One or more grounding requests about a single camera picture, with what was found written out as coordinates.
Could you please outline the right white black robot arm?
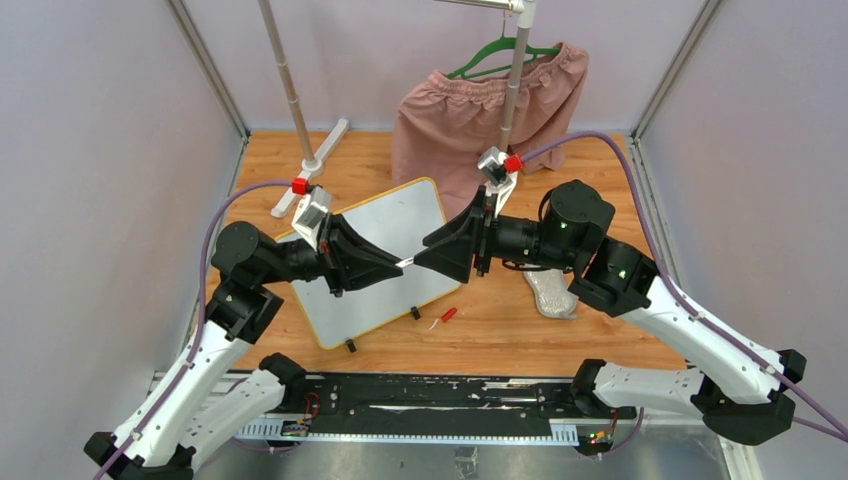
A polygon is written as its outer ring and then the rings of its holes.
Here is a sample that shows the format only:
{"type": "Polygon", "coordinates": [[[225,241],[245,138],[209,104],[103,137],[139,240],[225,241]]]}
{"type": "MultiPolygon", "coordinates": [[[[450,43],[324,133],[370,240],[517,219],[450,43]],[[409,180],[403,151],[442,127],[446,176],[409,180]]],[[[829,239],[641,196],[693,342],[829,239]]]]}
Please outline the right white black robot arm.
{"type": "Polygon", "coordinates": [[[568,290],[581,303],[648,331],[688,362],[684,370],[655,370],[587,359],[570,386],[577,413],[672,412],[750,446],[791,427],[796,405],[786,386],[803,377],[805,357],[762,347],[698,309],[650,257],[608,235],[615,209],[594,188],[578,180],[552,188],[537,220],[497,214],[495,203],[480,188],[460,215],[424,239],[415,264],[462,283],[486,274],[493,260],[571,272],[568,290]]]}

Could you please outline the yellow framed whiteboard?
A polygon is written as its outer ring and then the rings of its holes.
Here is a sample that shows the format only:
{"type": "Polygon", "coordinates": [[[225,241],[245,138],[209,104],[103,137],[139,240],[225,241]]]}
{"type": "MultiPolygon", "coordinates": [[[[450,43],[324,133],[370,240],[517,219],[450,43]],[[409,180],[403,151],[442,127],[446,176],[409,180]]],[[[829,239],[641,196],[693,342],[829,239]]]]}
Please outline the yellow framed whiteboard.
{"type": "Polygon", "coordinates": [[[418,178],[354,204],[331,217],[320,240],[340,276],[340,292],[326,280],[295,281],[295,297],[323,349],[341,347],[459,287],[456,280],[414,264],[423,238],[446,223],[435,182],[418,178]]]}

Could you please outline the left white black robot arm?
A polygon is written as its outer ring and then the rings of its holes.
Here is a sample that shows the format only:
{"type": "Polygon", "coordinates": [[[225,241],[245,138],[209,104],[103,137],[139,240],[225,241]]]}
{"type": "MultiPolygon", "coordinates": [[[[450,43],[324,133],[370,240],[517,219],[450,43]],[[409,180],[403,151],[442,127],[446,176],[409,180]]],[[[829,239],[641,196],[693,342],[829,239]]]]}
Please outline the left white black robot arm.
{"type": "Polygon", "coordinates": [[[306,400],[305,371],[282,354],[265,358],[222,399],[205,404],[281,308],[282,298],[268,285],[322,278],[331,294],[341,296],[402,276],[400,263],[341,215],[321,220],[314,241],[278,243],[249,222],[226,226],[211,259],[220,283],[199,310],[194,338],[132,416],[87,441],[84,451],[99,467],[96,478],[191,479],[259,415],[298,411],[306,400]]]}

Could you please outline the red marker cap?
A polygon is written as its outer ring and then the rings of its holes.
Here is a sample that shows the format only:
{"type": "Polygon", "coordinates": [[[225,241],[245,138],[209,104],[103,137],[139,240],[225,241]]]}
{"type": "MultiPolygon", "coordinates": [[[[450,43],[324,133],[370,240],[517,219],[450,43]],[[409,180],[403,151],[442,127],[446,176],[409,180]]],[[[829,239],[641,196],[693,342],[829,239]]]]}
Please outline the red marker cap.
{"type": "Polygon", "coordinates": [[[445,313],[444,313],[444,314],[440,317],[440,320],[441,320],[442,322],[447,322],[447,321],[449,321],[449,320],[450,320],[450,319],[451,319],[451,318],[452,318],[452,317],[453,317],[453,316],[457,313],[457,311],[458,311],[458,309],[457,309],[456,307],[452,307],[452,308],[450,308],[448,311],[446,311],[446,312],[445,312],[445,313]]]}

